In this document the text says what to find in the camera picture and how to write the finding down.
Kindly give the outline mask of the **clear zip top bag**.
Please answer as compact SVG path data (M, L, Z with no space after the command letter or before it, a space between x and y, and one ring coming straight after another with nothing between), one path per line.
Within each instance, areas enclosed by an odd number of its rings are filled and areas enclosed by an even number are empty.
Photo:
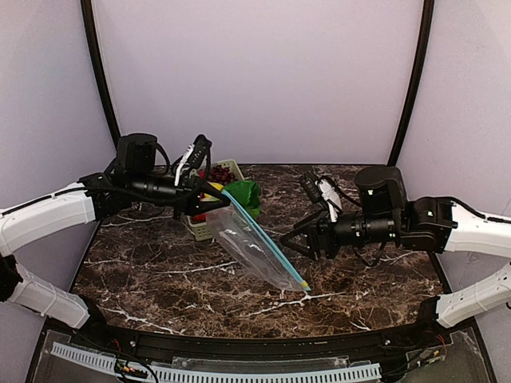
M227 191L220 196L229 205L206 214L215 241L245 270L278 290L311 290L276 243Z

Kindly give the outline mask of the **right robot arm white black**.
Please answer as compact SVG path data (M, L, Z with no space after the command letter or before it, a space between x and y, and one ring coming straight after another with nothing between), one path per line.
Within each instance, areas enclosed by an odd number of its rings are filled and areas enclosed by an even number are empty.
M479 212L452 196L409 201L402 173L396 167L373 165L355 175L357 211L345 212L345 195L328 176L304 174L300 184L322 209L294 225L280 242L317 260L333 259L343 247L353 251L388 243L433 254L476 252L509 258L510 219Z

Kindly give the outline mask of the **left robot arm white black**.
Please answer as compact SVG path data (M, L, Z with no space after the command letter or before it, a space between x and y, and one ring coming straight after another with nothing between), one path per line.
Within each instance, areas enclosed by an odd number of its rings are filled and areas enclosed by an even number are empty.
M175 164L154 172L156 156L166 153L154 135L132 133L120 137L115 158L103 172L80 178L54 193L1 211L1 300L23 306L80 330L102 322L99 309L28 271L14 254L49 235L78 225L99 222L135 202L171 207L175 218L196 216L226 207L227 196L207 176L193 170L211 169L212 143L196 137Z

